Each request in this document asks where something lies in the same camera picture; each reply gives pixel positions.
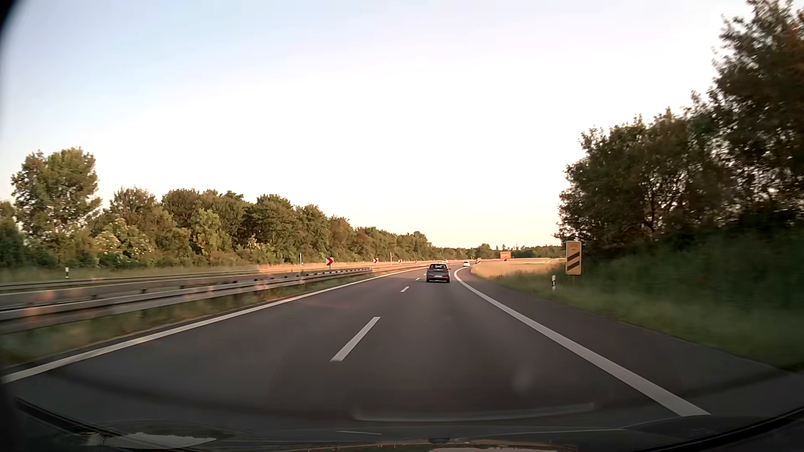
road edge line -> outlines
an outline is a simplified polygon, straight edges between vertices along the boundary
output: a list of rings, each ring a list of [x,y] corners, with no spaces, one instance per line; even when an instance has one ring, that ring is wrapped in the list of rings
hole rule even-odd
[[[176,333],[181,333],[182,331],[188,331],[188,330],[192,330],[193,328],[198,328],[198,327],[203,327],[205,325],[209,325],[211,323],[221,322],[223,320],[227,320],[227,319],[230,319],[230,318],[235,318],[235,317],[245,315],[245,314],[251,314],[252,312],[256,312],[258,310],[263,310],[263,309],[267,309],[269,307],[278,306],[280,304],[284,304],[284,303],[287,303],[287,302],[292,302],[292,301],[295,301],[295,300],[298,300],[298,299],[301,299],[301,298],[307,298],[307,297],[311,297],[313,295],[323,294],[324,292],[329,292],[330,290],[335,290],[335,289],[340,289],[342,287],[352,286],[354,284],[359,284],[361,282],[371,281],[371,280],[374,280],[374,279],[377,279],[377,278],[380,278],[380,277],[392,276],[392,275],[399,274],[399,273],[412,272],[413,270],[418,270],[418,269],[420,269],[420,268],[416,267],[415,269],[402,270],[400,272],[394,272],[394,273],[388,273],[388,274],[379,275],[379,276],[375,276],[375,277],[369,277],[367,279],[362,279],[360,281],[348,282],[347,284],[342,284],[340,286],[335,286],[335,287],[330,287],[330,288],[327,288],[327,289],[317,290],[315,292],[310,292],[309,294],[301,294],[301,295],[297,295],[295,297],[286,298],[284,300],[279,300],[278,302],[266,303],[264,305],[254,306],[253,308],[248,308],[246,310],[239,310],[237,312],[232,312],[230,314],[223,314],[223,315],[220,315],[218,317],[208,318],[206,320],[201,320],[199,322],[190,323],[190,324],[187,324],[187,325],[182,325],[180,327],[171,328],[169,330],[159,331],[158,333],[153,333],[152,335],[146,335],[146,336],[142,336],[141,338],[130,339],[130,340],[123,341],[123,342],[120,342],[120,343],[115,343],[114,345],[109,345],[107,347],[101,347],[101,348],[97,348],[95,350],[85,351],[83,353],[78,353],[76,355],[67,356],[65,358],[61,358],[60,360],[51,361],[50,363],[40,364],[40,365],[34,366],[32,368],[23,369],[23,370],[17,371],[17,372],[12,372],[10,374],[7,374],[7,375],[4,375],[4,376],[0,377],[0,380],[4,384],[5,383],[11,383],[12,381],[21,380],[21,379],[27,378],[29,376],[34,376],[34,375],[37,375],[39,373],[43,373],[43,372],[53,370],[55,368],[61,368],[61,367],[66,366],[68,364],[77,363],[77,362],[83,361],[83,360],[88,360],[90,358],[94,358],[95,356],[105,355],[107,353],[111,353],[113,351],[121,350],[123,348],[132,347],[132,346],[138,345],[140,343],[146,343],[146,342],[152,341],[154,339],[160,339],[160,338],[163,338],[165,336],[174,335]]]
[[[480,298],[483,298],[487,302],[498,307],[500,310],[510,315],[511,317],[516,318],[520,322],[528,325],[529,327],[538,331],[542,335],[547,336],[549,339],[558,343],[560,346],[575,353],[584,360],[589,361],[591,364],[594,364],[601,370],[608,372],[614,378],[617,378],[623,383],[628,384],[631,388],[634,388],[637,391],[641,392],[642,394],[650,397],[651,399],[658,402],[660,405],[669,409],[673,413],[676,413],[679,416],[699,416],[709,414],[708,411],[701,409],[699,406],[694,405],[691,402],[686,401],[679,396],[676,396],[674,393],[667,391],[665,388],[658,386],[657,384],[649,381],[648,379],[637,375],[636,373],[622,367],[620,364],[617,364],[612,360],[605,358],[602,355],[598,355],[594,351],[589,350],[588,348],[580,345],[579,343],[571,340],[570,338],[567,338],[551,330],[550,328],[542,325],[541,323],[538,323],[535,320],[528,318],[523,314],[520,314],[518,311],[511,309],[510,307],[484,294],[480,290],[477,290],[474,287],[470,286],[469,284],[466,284],[457,275],[457,272],[461,270],[463,270],[463,267],[455,270],[453,275],[455,276],[455,279],[457,279],[458,282],[463,284],[465,288],[471,290]]]

car hood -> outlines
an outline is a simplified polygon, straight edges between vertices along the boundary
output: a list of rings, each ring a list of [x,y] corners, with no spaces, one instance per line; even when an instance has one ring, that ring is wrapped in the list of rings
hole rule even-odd
[[[355,426],[327,429],[284,429],[255,434],[230,427],[163,420],[115,421],[103,425],[60,416],[33,405],[23,406],[33,417],[39,434],[29,438],[31,450],[197,450],[242,452],[377,450],[391,447],[406,451],[441,452],[443,449],[549,450],[649,450],[690,440],[745,431],[747,425],[770,425],[779,419],[745,416],[673,417],[616,429],[589,427],[540,427],[533,425],[398,425]]]

car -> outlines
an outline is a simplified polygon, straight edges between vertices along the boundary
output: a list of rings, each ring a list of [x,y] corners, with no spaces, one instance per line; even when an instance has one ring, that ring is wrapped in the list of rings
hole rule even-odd
[[[442,262],[430,264],[427,268],[425,281],[447,281],[449,282],[449,267]]]

forest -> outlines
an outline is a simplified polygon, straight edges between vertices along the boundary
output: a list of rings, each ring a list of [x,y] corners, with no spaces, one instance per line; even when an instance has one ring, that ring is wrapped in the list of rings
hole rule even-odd
[[[499,257],[499,247],[485,243],[441,248],[419,231],[355,228],[279,195],[251,202],[234,191],[177,188],[160,199],[122,187],[101,208],[95,164],[79,147],[26,156],[11,177],[14,201],[0,203],[0,267],[297,264],[299,254],[306,262]]]

windshield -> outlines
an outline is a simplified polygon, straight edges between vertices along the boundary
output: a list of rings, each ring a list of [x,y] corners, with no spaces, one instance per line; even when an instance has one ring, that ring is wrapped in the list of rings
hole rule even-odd
[[[631,451],[804,407],[804,0],[2,31],[0,450]]]

